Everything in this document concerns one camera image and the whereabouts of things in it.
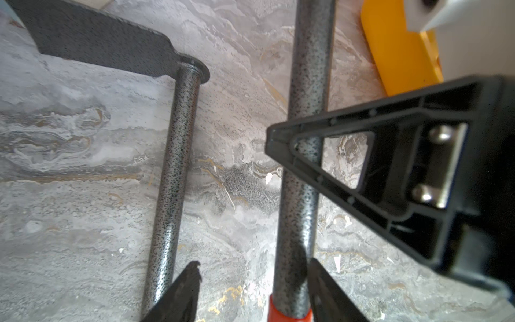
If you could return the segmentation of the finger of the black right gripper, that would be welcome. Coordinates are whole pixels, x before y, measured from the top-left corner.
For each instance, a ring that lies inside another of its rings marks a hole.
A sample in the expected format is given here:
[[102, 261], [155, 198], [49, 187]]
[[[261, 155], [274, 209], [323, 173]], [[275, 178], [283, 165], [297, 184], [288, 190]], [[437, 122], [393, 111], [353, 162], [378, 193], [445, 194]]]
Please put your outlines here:
[[438, 266], [469, 126], [438, 86], [278, 123], [266, 154], [405, 254]]

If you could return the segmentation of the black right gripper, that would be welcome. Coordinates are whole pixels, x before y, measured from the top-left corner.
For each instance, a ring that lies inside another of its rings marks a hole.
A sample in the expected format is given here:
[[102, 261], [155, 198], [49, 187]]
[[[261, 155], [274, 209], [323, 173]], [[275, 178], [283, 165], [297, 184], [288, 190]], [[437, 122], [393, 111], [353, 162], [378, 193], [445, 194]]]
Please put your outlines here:
[[514, 78], [466, 76], [438, 86], [469, 126], [449, 193], [438, 273], [514, 299]]

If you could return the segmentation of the speckled hoe red grip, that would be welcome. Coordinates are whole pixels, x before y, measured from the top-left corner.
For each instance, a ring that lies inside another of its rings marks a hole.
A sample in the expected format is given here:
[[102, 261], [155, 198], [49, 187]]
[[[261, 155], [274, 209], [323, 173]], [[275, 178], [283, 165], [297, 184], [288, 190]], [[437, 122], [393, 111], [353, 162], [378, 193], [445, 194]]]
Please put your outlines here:
[[[335, 1], [298, 1], [288, 120], [323, 113], [329, 100]], [[307, 267], [314, 254], [319, 193], [284, 170], [268, 318], [311, 320]]]
[[142, 319], [177, 279], [174, 265], [198, 94], [210, 78], [155, 30], [75, 1], [10, 1], [40, 53], [176, 82], [142, 302]]

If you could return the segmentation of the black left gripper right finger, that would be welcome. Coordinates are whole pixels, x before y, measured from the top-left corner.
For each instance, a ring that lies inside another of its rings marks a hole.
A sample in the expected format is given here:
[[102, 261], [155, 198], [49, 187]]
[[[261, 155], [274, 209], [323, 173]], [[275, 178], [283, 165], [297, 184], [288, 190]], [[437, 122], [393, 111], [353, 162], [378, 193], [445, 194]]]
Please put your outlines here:
[[308, 265], [307, 282], [313, 321], [369, 322], [315, 258]]

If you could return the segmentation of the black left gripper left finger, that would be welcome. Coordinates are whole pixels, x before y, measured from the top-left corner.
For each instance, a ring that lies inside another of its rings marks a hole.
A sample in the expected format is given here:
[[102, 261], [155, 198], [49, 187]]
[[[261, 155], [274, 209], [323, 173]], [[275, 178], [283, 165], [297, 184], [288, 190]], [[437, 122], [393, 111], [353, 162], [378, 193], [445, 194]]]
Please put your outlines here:
[[202, 282], [199, 261], [189, 262], [141, 322], [194, 322]]

